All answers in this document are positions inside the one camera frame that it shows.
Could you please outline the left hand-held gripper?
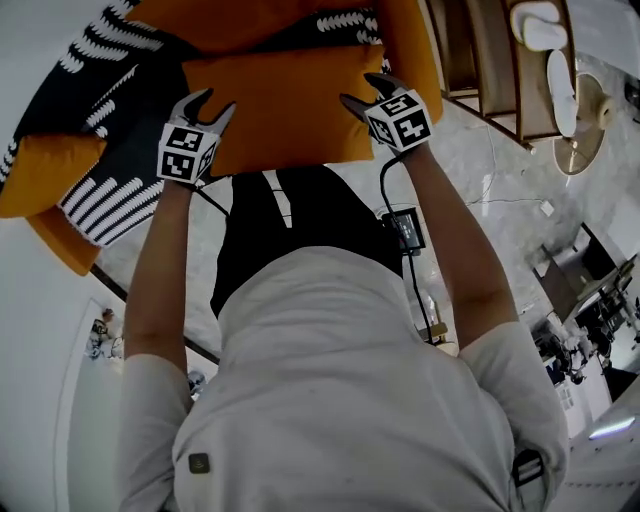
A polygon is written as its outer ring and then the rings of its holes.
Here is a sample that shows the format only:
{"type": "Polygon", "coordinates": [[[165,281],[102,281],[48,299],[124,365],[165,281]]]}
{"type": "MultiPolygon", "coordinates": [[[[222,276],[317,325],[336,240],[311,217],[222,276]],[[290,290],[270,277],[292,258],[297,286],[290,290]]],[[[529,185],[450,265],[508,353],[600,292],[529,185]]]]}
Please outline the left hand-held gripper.
{"type": "Polygon", "coordinates": [[[174,105],[158,144],[159,178],[195,185],[211,170],[221,135],[236,109],[231,102],[213,120],[201,121],[200,110],[212,95],[212,88],[202,89],[174,105]]]}

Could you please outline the black belt device with screen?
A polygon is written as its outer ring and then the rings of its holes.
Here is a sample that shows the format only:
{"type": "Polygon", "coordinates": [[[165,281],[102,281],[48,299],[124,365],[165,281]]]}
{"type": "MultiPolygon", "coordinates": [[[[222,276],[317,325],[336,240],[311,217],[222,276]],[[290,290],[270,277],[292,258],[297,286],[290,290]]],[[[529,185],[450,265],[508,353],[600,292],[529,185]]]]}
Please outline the black belt device with screen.
{"type": "Polygon", "coordinates": [[[388,230],[394,230],[397,233],[396,237],[403,255],[419,256],[426,248],[415,207],[384,213],[381,221],[388,230]]]}

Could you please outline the person's white shirt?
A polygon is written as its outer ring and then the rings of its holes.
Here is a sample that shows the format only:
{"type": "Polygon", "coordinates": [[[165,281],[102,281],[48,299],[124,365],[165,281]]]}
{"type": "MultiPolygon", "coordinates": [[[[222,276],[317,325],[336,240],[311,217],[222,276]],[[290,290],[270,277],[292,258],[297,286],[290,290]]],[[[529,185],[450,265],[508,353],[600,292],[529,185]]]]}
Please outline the person's white shirt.
{"type": "Polygon", "coordinates": [[[173,364],[125,361],[119,512],[544,512],[562,485],[565,415],[518,322],[450,356],[420,340],[397,275],[331,247],[267,265],[219,322],[197,399],[173,364]],[[525,449],[544,474],[517,488],[525,449]]]}

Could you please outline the white oval tray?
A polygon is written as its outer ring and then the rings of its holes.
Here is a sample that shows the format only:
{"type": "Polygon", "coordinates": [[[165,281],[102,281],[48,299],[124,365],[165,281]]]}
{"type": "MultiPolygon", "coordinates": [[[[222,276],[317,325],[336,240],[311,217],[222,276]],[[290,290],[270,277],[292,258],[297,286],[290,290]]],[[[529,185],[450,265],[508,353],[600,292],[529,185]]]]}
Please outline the white oval tray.
{"type": "Polygon", "coordinates": [[[547,59],[547,83],[553,115],[558,131],[564,138],[572,138],[577,127],[575,65],[561,50],[553,50],[547,59]]]}

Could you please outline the white folded towel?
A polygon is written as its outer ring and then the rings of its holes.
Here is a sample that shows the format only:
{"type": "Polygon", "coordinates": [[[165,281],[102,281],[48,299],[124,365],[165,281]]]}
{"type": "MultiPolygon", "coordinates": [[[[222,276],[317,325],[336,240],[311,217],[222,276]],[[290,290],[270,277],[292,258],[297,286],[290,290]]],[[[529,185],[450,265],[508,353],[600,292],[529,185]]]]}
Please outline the white folded towel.
{"type": "Polygon", "coordinates": [[[550,0],[527,0],[514,5],[510,26],[516,41],[533,52],[561,50],[568,43],[560,12],[550,0]]]}

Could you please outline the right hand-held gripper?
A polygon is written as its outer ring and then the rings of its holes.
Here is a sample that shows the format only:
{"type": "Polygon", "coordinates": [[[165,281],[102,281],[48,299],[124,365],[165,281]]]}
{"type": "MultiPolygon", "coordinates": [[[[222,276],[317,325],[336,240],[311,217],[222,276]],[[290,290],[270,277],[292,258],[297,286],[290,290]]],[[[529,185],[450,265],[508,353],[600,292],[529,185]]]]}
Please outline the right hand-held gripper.
{"type": "Polygon", "coordinates": [[[344,93],[340,102],[359,121],[369,125],[377,142],[403,153],[431,137],[431,119],[417,91],[389,74],[365,73],[364,78],[383,102],[365,102],[344,93]]]}

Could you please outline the wooden side table rack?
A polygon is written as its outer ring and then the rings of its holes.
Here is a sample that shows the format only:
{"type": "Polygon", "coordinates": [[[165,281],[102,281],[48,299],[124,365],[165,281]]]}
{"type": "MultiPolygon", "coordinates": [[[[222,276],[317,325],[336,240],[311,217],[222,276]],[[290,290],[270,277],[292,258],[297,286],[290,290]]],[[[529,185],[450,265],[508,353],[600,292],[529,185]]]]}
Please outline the wooden side table rack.
{"type": "MultiPolygon", "coordinates": [[[[537,142],[564,138],[556,126],[547,83],[551,51],[518,43],[511,8],[527,0],[425,0],[441,74],[442,97],[532,151],[537,142]]],[[[577,71],[567,0],[560,12],[568,43],[561,49],[577,71]]]]}

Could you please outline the beige electric fan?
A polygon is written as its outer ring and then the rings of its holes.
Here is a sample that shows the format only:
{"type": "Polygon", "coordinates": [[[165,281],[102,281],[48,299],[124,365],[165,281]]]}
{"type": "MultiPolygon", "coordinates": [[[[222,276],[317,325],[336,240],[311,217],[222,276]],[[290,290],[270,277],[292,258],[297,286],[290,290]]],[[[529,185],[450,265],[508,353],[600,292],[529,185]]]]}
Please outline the beige electric fan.
{"type": "Polygon", "coordinates": [[[594,75],[577,76],[576,95],[576,130],[571,137],[553,143],[556,165],[566,176],[576,176],[594,162],[616,117],[614,99],[605,93],[594,75]]]}

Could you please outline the person's right forearm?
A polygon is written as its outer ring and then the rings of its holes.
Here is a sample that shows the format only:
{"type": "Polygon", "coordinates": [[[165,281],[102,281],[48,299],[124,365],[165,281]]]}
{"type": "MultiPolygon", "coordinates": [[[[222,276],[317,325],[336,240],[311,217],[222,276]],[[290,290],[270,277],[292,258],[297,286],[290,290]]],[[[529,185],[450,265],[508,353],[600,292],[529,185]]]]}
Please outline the person's right forearm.
{"type": "Polygon", "coordinates": [[[452,305],[460,349],[518,314],[503,266],[481,226],[423,143],[403,158],[452,305]]]}

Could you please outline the person's black trousers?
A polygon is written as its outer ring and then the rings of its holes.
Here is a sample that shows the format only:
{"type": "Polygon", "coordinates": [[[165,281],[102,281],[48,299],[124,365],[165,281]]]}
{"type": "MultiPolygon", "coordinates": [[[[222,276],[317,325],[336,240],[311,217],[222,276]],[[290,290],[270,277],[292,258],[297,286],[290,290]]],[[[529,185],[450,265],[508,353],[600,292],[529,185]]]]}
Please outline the person's black trousers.
{"type": "Polygon", "coordinates": [[[290,226],[264,173],[232,177],[233,201],[210,301],[215,315],[261,269],[305,247],[346,250],[403,274],[398,236],[333,170],[323,165],[279,169],[276,177],[290,204],[290,226]]]}

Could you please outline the person's left forearm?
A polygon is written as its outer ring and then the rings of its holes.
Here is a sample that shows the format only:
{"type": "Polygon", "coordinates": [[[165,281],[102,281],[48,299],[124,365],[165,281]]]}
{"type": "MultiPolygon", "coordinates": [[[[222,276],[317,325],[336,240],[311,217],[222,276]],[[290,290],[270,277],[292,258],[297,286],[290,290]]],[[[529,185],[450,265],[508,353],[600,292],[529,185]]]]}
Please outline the person's left forearm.
{"type": "Polygon", "coordinates": [[[154,355],[182,372],[191,198],[187,188],[165,183],[133,274],[123,330],[127,358],[154,355]]]}

